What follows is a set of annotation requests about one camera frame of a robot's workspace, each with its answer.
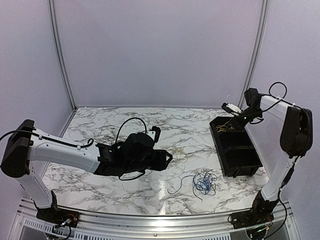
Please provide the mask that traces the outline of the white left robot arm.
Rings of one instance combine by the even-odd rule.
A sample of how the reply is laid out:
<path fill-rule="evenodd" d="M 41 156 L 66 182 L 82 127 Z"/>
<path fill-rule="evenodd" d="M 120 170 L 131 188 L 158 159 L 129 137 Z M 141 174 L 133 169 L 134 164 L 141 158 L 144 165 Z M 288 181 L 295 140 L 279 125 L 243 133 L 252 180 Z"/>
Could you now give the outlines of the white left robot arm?
<path fill-rule="evenodd" d="M 57 207 L 55 194 L 36 174 L 33 162 L 56 163 L 98 176 L 121 178 L 135 172 L 141 177 L 147 170 L 164 171 L 173 159 L 166 150 L 154 148 L 161 132 L 156 126 L 106 145 L 92 138 L 86 144 L 65 140 L 35 128 L 34 124 L 26 119 L 16 130 L 4 134 L 8 141 L 0 169 L 20 183 L 36 208 L 43 210 L 53 223 L 63 219 L 63 211 Z"/>

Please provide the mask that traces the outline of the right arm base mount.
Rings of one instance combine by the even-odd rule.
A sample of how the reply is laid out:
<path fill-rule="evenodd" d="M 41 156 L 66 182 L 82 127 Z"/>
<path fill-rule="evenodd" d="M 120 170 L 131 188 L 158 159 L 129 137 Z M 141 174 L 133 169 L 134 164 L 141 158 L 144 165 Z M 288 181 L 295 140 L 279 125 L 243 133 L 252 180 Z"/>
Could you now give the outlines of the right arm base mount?
<path fill-rule="evenodd" d="M 228 217 L 228 222 L 233 225 L 234 229 L 241 229 L 252 227 L 255 225 L 261 225 L 264 223 L 269 223 L 273 220 L 274 215 L 272 213 L 267 215 L 253 216 L 249 210 L 234 212 L 231 213 Z"/>

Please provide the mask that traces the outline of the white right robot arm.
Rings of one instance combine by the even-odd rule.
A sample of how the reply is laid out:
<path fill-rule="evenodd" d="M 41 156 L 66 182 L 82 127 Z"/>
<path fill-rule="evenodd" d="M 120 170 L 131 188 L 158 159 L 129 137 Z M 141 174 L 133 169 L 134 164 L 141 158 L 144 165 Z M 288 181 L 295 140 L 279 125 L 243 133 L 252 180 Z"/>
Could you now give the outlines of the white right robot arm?
<path fill-rule="evenodd" d="M 290 103 L 284 97 L 271 93 L 260 93 L 256 88 L 248 88 L 244 93 L 247 108 L 241 110 L 232 103 L 223 103 L 222 109 L 232 114 L 227 130 L 242 130 L 254 119 L 261 119 L 265 112 L 283 121 L 280 134 L 280 148 L 288 155 L 288 160 L 279 161 L 266 185 L 257 193 L 247 219 L 258 224 L 271 214 L 280 202 L 281 190 L 288 184 L 299 158 L 306 155 L 313 144 L 312 111 Z"/>

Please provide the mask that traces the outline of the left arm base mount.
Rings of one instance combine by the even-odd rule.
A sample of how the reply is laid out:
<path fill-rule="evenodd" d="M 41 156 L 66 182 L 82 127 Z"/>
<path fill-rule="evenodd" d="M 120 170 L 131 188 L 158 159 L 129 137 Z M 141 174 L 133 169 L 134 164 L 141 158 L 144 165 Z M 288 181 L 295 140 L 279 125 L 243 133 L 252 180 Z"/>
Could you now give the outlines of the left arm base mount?
<path fill-rule="evenodd" d="M 36 218 L 50 222 L 53 224 L 61 224 L 67 219 L 71 219 L 71 223 L 68 225 L 72 228 L 76 228 L 78 225 L 80 213 L 73 210 L 63 209 L 63 208 L 40 208 L 37 210 Z"/>

